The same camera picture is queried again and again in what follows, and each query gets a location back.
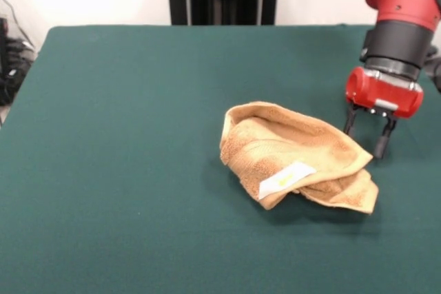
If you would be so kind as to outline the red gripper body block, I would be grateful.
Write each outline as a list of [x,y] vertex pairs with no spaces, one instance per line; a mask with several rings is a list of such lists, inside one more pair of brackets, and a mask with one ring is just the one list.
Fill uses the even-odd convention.
[[381,108],[398,118],[410,118],[420,108],[424,91],[414,81],[355,67],[347,80],[346,97],[367,109]]

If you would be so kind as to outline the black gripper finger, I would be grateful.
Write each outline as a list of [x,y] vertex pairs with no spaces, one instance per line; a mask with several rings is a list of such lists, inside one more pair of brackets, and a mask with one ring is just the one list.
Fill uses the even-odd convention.
[[357,111],[359,109],[360,109],[360,107],[352,101],[348,104],[347,119],[346,119],[345,126],[343,129],[343,132],[348,136],[352,136],[353,126],[355,123]]
[[395,118],[390,116],[387,117],[387,124],[383,127],[382,134],[379,137],[374,149],[374,157],[376,159],[383,159],[387,146],[389,144],[389,139],[392,135],[392,132],[396,128],[396,123],[397,120]]

